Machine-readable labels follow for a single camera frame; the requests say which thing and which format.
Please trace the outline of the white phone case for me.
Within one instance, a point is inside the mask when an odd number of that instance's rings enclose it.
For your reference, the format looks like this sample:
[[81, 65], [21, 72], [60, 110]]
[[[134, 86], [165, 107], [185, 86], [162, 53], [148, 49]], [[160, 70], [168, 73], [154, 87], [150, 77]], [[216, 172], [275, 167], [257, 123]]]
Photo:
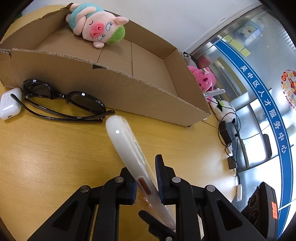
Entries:
[[170, 208], [161, 203], [157, 179], [143, 154], [127, 120], [118, 115], [106, 121], [108, 136], [126, 168], [138, 183], [148, 203], [171, 230], [176, 229], [175, 217]]

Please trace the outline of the black sunglasses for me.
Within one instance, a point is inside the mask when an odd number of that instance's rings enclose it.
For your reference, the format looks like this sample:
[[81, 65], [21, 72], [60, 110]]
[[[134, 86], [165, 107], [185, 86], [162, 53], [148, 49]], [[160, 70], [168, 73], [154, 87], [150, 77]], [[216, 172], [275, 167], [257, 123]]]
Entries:
[[[102, 123], [104, 118], [115, 114], [114, 110], [107, 110], [106, 105], [96, 97], [82, 91], [72, 91], [67, 94], [62, 94], [55, 87], [41, 80], [25, 80], [23, 82], [23, 91], [25, 94], [25, 102], [45, 112], [53, 114], [54, 117], [41, 115], [29, 109], [14, 93], [11, 93], [10, 97], [29, 113], [46, 120], [71, 123]], [[60, 113], [32, 101], [32, 97], [50, 100], [63, 99], [67, 104], [72, 104], [73, 106], [91, 114], [89, 116], [74, 116]]]

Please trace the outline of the white earbuds case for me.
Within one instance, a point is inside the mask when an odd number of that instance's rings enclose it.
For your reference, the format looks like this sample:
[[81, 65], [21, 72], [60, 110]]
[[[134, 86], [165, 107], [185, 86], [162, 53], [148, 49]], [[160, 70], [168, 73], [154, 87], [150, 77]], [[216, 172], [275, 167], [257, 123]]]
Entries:
[[20, 88], [13, 88], [3, 93], [1, 96], [1, 120], [3, 121], [17, 116], [22, 108], [21, 105], [11, 97], [11, 94], [14, 94], [19, 100], [22, 100], [22, 91]]

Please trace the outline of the black power adapter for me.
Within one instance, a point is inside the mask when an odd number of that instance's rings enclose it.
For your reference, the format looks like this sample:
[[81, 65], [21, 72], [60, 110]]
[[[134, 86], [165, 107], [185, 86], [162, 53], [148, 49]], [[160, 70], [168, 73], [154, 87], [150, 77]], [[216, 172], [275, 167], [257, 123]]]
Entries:
[[218, 132], [219, 132], [220, 137], [222, 137], [222, 140], [224, 141], [224, 144], [226, 146], [230, 145], [233, 142], [232, 137], [231, 137], [231, 132], [229, 131], [229, 128], [227, 127], [226, 121], [223, 120], [219, 123]]

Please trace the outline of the white plush toy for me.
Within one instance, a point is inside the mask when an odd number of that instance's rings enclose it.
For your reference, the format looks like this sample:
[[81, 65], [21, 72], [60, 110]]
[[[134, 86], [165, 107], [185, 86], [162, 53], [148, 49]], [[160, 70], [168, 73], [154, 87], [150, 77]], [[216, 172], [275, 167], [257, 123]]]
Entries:
[[235, 108], [229, 102], [212, 97], [208, 98], [208, 103], [218, 121], [230, 123], [236, 118]]

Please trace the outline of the white phone stand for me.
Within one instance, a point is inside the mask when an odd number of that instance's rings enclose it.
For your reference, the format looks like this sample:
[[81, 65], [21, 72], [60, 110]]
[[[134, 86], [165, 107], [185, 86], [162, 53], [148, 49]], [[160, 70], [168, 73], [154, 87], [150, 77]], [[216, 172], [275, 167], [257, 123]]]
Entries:
[[204, 92], [203, 95], [205, 98], [208, 98], [208, 97], [213, 97], [213, 96], [216, 96], [216, 95], [221, 95], [221, 94], [224, 94], [226, 91], [224, 89], [214, 89], [212, 91], [207, 91], [207, 92]]

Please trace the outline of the pink strawberry plush toy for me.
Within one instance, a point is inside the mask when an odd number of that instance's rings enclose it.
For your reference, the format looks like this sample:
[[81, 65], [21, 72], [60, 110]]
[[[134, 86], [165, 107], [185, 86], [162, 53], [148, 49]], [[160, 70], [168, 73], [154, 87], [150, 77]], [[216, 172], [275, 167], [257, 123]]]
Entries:
[[188, 66], [188, 68], [189, 71], [195, 77], [195, 80], [199, 84], [199, 87], [202, 90], [202, 92], [214, 90], [216, 78], [209, 67], [198, 69], [197, 67]]

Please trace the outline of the brown cardboard box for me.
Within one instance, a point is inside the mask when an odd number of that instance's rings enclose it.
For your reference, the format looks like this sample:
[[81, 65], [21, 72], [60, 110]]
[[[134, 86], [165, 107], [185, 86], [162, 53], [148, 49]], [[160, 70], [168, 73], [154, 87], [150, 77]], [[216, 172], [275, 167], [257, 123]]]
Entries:
[[1, 42], [1, 83], [21, 87], [44, 81], [62, 93], [83, 91], [108, 108], [180, 126], [210, 116], [208, 103], [178, 49], [129, 22], [125, 38], [96, 49], [74, 35], [62, 8]]

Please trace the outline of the pink pig plush toy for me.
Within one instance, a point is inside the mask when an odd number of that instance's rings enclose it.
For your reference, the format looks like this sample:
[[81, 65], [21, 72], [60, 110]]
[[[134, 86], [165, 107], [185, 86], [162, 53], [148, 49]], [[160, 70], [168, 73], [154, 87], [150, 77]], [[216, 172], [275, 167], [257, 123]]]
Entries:
[[118, 43], [125, 37], [124, 25], [129, 20], [105, 11], [91, 3], [67, 5], [70, 13], [65, 20], [77, 36], [93, 43], [97, 49], [106, 44]]

